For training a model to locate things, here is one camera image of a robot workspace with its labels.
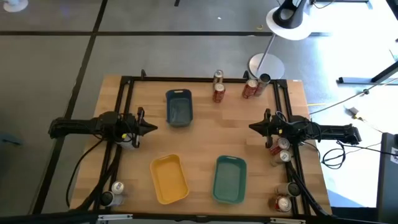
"lamp base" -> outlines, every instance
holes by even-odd
[[[5,1],[3,8],[7,12],[19,12],[24,10],[28,5],[28,0],[19,0],[18,2],[18,4],[10,4],[9,2]]]
[[[285,66],[283,62],[272,54],[267,54],[264,62],[261,65],[260,70],[258,70],[261,58],[264,54],[259,53],[251,57],[248,63],[249,71],[251,75],[259,78],[261,74],[268,74],[271,79],[280,79],[285,73]]]

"soda can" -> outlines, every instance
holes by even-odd
[[[292,209],[292,202],[288,197],[280,195],[273,199],[273,201],[274,209],[278,212],[289,212]]]
[[[123,195],[107,191],[101,195],[101,205],[105,207],[118,206],[123,203]]]
[[[300,187],[295,182],[280,184],[275,188],[275,193],[277,195],[297,197],[300,195],[300,192]]]
[[[124,184],[120,181],[115,181],[111,189],[114,194],[122,194],[124,191]]]
[[[271,165],[277,166],[279,164],[284,164],[285,162],[290,161],[292,155],[287,150],[282,150],[278,154],[272,156],[271,158]]]
[[[250,96],[254,95],[257,89],[257,81],[248,80],[243,88],[242,96],[247,99]]]
[[[286,138],[279,138],[269,149],[271,155],[276,155],[281,150],[288,150],[290,147],[290,142]]]
[[[213,88],[217,83],[222,83],[224,77],[224,72],[222,70],[217,70],[213,75]]]
[[[214,86],[214,93],[213,93],[213,101],[216,103],[221,103],[224,98],[225,94],[225,87],[221,83],[217,83]]]
[[[254,93],[254,96],[261,96],[262,92],[266,89],[266,86],[271,81],[271,77],[268,74],[260,75],[260,78],[257,80],[257,89]]]

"red soda can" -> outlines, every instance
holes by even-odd
[[[224,98],[225,87],[221,83],[216,83],[214,85],[213,101],[216,103],[221,103]]]
[[[269,149],[271,155],[278,154],[281,150],[288,150],[290,147],[289,140],[286,138],[279,138]]]
[[[278,212],[289,212],[292,209],[292,202],[288,197],[277,196],[274,200],[274,208]]]
[[[246,85],[243,88],[242,96],[243,98],[247,99],[250,96],[254,95],[257,90],[257,81],[255,80],[248,80]]]

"yellow bowl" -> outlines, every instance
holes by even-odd
[[[150,164],[150,172],[159,203],[167,205],[189,194],[178,155],[172,154],[155,159]]]

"plastic container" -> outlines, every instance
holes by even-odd
[[[246,192],[246,163],[233,156],[217,158],[213,197],[223,203],[241,203]]]
[[[190,90],[169,90],[166,93],[167,122],[173,127],[188,126],[193,119]]]
[[[167,205],[189,194],[178,155],[172,154],[155,159],[150,164],[150,172],[159,203]]]

